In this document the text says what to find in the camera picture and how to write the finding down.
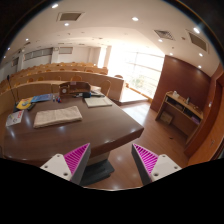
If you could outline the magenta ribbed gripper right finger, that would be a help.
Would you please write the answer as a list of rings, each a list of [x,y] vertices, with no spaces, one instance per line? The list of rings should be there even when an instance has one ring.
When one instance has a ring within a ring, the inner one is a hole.
[[[181,167],[166,154],[157,155],[138,144],[132,145],[131,153],[143,185],[155,182],[181,170]]]

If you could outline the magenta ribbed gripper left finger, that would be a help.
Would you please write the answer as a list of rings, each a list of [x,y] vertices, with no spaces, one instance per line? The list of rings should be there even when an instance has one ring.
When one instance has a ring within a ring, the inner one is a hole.
[[[91,147],[87,143],[65,155],[55,154],[41,169],[79,185],[90,154]]]

